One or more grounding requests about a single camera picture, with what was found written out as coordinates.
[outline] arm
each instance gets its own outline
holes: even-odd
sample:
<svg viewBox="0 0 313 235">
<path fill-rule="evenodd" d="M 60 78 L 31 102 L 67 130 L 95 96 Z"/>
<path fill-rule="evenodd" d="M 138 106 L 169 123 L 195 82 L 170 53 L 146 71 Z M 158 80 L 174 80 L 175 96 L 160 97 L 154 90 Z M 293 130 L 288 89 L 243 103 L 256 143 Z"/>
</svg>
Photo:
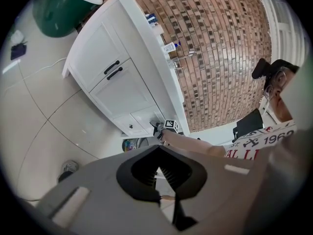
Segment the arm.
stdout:
<svg viewBox="0 0 313 235">
<path fill-rule="evenodd" d="M 214 146 L 206 141 L 185 137 L 169 130 L 163 130 L 162 134 L 162 141 L 166 141 L 176 148 L 218 157 L 225 155 L 223 146 Z"/>
</svg>

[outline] cabinet door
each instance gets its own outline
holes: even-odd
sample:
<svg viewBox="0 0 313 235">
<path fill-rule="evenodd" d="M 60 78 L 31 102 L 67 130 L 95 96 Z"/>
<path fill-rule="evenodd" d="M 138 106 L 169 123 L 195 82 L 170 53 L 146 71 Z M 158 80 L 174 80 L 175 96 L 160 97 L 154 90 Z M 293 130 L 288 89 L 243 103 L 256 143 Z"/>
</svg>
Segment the cabinet door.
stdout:
<svg viewBox="0 0 313 235">
<path fill-rule="evenodd" d="M 104 12 L 87 32 L 82 32 L 79 48 L 71 61 L 85 88 L 90 92 L 116 66 L 121 65 L 129 55 L 115 32 L 110 11 Z M 104 71 L 112 67 L 107 74 Z"/>
<path fill-rule="evenodd" d="M 156 105 L 137 112 L 133 112 L 132 116 L 149 134 L 152 134 L 154 130 L 154 127 L 150 124 L 150 121 L 154 120 L 159 123 L 165 122 L 161 111 Z"/>
<path fill-rule="evenodd" d="M 90 95 L 108 118 L 127 115 L 156 104 L 131 59 L 103 79 Z"/>
<path fill-rule="evenodd" d="M 131 114 L 117 117 L 113 122 L 128 136 L 148 134 Z"/>
</svg>

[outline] floor tile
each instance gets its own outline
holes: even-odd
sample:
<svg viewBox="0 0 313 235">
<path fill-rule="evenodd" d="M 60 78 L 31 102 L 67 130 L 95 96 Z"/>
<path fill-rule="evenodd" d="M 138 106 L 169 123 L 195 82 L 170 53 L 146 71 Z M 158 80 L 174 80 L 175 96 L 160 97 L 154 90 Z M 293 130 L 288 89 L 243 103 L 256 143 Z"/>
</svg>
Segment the floor tile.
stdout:
<svg viewBox="0 0 313 235">
<path fill-rule="evenodd" d="M 16 17 L 14 29 L 20 30 L 24 36 L 29 36 L 36 28 L 33 17 L 33 0 L 30 0 Z"/>
<path fill-rule="evenodd" d="M 1 78 L 7 85 L 20 80 L 16 67 Z M 31 98 L 24 82 L 11 87 L 0 97 L 0 154 L 13 190 L 16 190 L 19 170 L 35 136 L 46 118 Z"/>
<path fill-rule="evenodd" d="M 47 122 L 34 139 L 22 165 L 18 195 L 27 200 L 42 198 L 57 184 L 61 166 L 67 160 L 84 166 L 97 159 L 72 144 Z"/>
<path fill-rule="evenodd" d="M 1 51 L 0 51 L 0 71 L 1 74 L 6 66 L 10 65 L 13 61 L 11 61 L 11 47 L 12 43 L 10 39 L 7 37 L 2 44 Z"/>
<path fill-rule="evenodd" d="M 24 82 L 18 63 L 9 62 L 6 65 L 4 65 L 3 64 L 4 62 L 1 61 L 0 61 L 0 93 L 1 96 L 4 96 L 4 93 L 9 89 L 9 87 L 18 85 L 20 83 L 24 84 Z"/>
<path fill-rule="evenodd" d="M 166 195 L 175 197 L 174 190 L 171 188 L 170 184 L 165 178 L 156 179 L 156 190 L 159 192 L 160 196 Z"/>
<path fill-rule="evenodd" d="M 39 109 L 49 118 L 66 100 L 80 90 L 79 85 L 70 75 L 62 77 L 65 60 L 55 66 L 41 70 L 25 79 L 30 94 Z"/>
<path fill-rule="evenodd" d="M 79 91 L 49 121 L 69 140 L 98 158 L 122 153 L 122 132 Z"/>
<path fill-rule="evenodd" d="M 43 67 L 54 64 L 59 59 L 67 57 L 77 35 L 75 31 L 61 38 L 47 37 L 34 24 L 34 30 L 29 35 L 25 35 L 27 51 L 20 58 L 23 77 L 27 77 Z"/>
<path fill-rule="evenodd" d="M 174 209 L 175 209 L 175 201 L 168 201 L 171 202 L 170 204 L 167 203 L 166 207 L 162 207 L 162 202 L 165 202 L 164 200 L 161 200 L 161 209 L 165 217 L 172 223 L 173 221 L 173 215 L 174 215 Z"/>
<path fill-rule="evenodd" d="M 175 200 L 167 200 L 167 199 L 161 199 L 160 200 L 161 210 L 171 206 L 172 204 L 175 204 Z"/>
</svg>

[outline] fiducial marker cube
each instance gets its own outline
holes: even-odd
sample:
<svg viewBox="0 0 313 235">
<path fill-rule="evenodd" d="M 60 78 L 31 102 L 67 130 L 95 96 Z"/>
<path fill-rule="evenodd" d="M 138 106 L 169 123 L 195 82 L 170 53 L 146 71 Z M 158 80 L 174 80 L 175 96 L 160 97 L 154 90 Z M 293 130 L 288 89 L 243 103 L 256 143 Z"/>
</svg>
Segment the fiducial marker cube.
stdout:
<svg viewBox="0 0 313 235">
<path fill-rule="evenodd" d="M 166 120 L 164 124 L 164 129 L 178 133 L 178 124 L 176 120 Z"/>
</svg>

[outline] man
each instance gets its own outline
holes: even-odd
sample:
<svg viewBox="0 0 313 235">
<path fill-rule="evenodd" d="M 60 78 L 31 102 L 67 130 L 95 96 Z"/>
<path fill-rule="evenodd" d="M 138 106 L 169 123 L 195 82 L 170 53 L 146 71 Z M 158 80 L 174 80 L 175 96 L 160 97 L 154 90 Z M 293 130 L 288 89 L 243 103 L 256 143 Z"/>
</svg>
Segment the man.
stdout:
<svg viewBox="0 0 313 235">
<path fill-rule="evenodd" d="M 265 59 L 261 58 L 252 73 L 254 79 L 266 77 L 264 96 L 269 101 L 277 118 L 282 122 L 281 124 L 266 130 L 260 129 L 250 132 L 239 137 L 235 143 L 226 146 L 214 146 L 202 140 L 179 135 L 164 129 L 163 124 L 158 123 L 153 124 L 157 131 L 155 136 L 174 147 L 189 151 L 219 157 L 254 160 L 261 148 L 275 145 L 283 137 L 291 135 L 296 131 L 294 121 L 283 103 L 280 93 L 292 80 L 298 69 L 298 66 L 281 59 L 269 64 Z"/>
</svg>

